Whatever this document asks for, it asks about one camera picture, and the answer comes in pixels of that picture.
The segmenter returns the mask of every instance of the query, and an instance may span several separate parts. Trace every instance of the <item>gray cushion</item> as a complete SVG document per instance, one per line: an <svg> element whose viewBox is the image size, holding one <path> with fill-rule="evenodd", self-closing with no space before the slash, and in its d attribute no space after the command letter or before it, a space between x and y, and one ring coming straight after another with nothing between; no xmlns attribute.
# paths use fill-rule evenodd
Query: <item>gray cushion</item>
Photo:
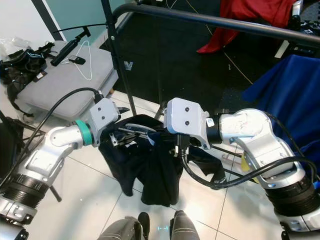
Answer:
<svg viewBox="0 0 320 240"><path fill-rule="evenodd" d="M59 52L63 48L65 41L55 41L52 51ZM69 54L76 55L80 44ZM18 94L18 99L31 106L35 106L42 110L49 110L61 97L72 90L84 87L90 87L99 90L108 76L113 72L113 62L111 54L102 49L90 47L92 80L86 80L80 74L73 63L59 64L54 67L51 65L51 59L48 58L48 73L38 82L29 83L23 91ZM88 46L86 44L80 50L79 57L85 59L84 65L78 65L82 73L90 78L90 59ZM72 95L61 103L54 114L65 119L74 119L79 116L92 101L93 93L83 91Z"/></svg>

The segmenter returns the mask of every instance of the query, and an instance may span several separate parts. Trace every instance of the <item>plastic bag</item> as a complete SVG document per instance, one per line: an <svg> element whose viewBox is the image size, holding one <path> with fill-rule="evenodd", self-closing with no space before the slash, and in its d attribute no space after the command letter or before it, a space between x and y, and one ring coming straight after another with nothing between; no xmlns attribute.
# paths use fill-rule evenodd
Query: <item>plastic bag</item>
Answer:
<svg viewBox="0 0 320 240"><path fill-rule="evenodd" d="M8 61L9 54L15 53L22 49L30 49L31 42L23 40L20 37L14 36L13 38L0 39L0 61Z"/></svg>

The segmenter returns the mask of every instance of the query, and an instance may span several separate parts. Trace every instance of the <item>black floor mat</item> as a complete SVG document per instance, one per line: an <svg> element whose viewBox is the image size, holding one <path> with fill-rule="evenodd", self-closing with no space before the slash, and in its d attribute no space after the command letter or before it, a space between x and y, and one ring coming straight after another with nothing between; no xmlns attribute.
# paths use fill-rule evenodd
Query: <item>black floor mat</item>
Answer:
<svg viewBox="0 0 320 240"><path fill-rule="evenodd" d="M219 15L218 0L198 0L192 4L200 13ZM174 9L193 11L184 0L178 0ZM203 24L135 13L118 38L123 60L133 62L131 71L127 71L132 94L158 103L159 78L165 101L185 98L200 103L210 113L221 106L233 110L249 107L250 104L239 99L251 84L223 51L196 52L208 43L210 36ZM242 33L223 50L254 82L275 64L277 43L274 39ZM107 42L101 48L108 50ZM117 81L114 89L126 92L121 81ZM234 98L227 96L226 102L223 95L228 94L228 90Z"/></svg>

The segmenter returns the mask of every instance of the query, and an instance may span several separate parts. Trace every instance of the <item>white wall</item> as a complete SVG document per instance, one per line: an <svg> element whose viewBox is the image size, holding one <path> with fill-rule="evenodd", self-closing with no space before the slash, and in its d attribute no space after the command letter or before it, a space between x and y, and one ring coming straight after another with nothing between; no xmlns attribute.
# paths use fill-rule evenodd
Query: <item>white wall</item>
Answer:
<svg viewBox="0 0 320 240"><path fill-rule="evenodd" d="M53 37L31 0L0 0L0 39L17 36L37 49Z"/></svg>

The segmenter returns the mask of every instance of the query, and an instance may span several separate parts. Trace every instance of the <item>black shoe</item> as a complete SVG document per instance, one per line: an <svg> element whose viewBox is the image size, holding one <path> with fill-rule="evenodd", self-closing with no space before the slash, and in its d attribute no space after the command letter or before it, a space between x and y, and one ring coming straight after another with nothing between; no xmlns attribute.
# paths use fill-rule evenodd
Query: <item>black shoe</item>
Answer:
<svg viewBox="0 0 320 240"><path fill-rule="evenodd" d="M141 212L138 216L138 221L143 227L143 237L145 240L148 240L149 238L149 232L150 232L150 218L148 213Z"/></svg>

